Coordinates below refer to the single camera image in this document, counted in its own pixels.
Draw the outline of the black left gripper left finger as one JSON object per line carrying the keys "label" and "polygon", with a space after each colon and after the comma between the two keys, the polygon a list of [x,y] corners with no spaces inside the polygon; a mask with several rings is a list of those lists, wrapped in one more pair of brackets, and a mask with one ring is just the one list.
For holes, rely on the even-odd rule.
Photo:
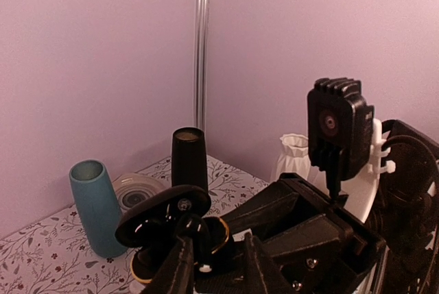
{"label": "black left gripper left finger", "polygon": [[176,244],[166,259],[141,291],[144,293],[193,293],[194,287],[193,240],[188,236],[178,236]]}

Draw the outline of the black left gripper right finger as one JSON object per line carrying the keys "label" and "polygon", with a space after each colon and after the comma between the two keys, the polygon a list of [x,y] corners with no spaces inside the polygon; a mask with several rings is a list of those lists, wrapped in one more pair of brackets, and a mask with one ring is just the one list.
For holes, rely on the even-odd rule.
{"label": "black left gripper right finger", "polygon": [[254,235],[244,236],[244,293],[295,293],[292,285],[282,276],[279,267],[264,250]]}

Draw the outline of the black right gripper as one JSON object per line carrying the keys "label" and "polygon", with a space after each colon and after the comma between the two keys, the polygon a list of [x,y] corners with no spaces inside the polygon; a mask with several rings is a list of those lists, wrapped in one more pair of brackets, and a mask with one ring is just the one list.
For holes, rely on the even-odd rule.
{"label": "black right gripper", "polygon": [[354,293],[385,241],[295,173],[221,216],[239,244],[241,293]]}

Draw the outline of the black gold-trimmed earbud charging case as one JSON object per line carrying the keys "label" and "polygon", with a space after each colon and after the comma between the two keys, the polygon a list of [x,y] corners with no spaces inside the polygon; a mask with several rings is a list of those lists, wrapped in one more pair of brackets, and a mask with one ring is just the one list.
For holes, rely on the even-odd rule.
{"label": "black gold-trimmed earbud charging case", "polygon": [[174,235],[180,218],[188,213],[202,217],[211,235],[213,263],[233,249],[229,226],[220,217],[208,217],[209,193],[194,185],[168,188],[129,209],[120,219],[115,238],[122,245],[137,248],[130,270],[141,284],[149,284],[176,244]]}

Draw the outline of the black wireless earbud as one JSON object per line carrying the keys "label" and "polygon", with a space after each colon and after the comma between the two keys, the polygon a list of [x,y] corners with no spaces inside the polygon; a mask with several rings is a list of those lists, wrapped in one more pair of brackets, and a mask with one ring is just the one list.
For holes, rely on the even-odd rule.
{"label": "black wireless earbud", "polygon": [[174,235],[191,238],[198,270],[202,273],[212,272],[211,235],[202,217],[193,213],[183,215],[176,225]]}

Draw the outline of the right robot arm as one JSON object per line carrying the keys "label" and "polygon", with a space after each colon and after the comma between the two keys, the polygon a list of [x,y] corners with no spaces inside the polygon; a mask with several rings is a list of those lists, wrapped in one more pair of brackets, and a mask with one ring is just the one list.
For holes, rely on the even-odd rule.
{"label": "right robot arm", "polygon": [[365,221],[293,173],[224,215],[251,230],[231,259],[228,283],[244,293],[352,293],[381,260],[378,293],[438,291],[438,144],[412,126],[384,121],[379,187]]}

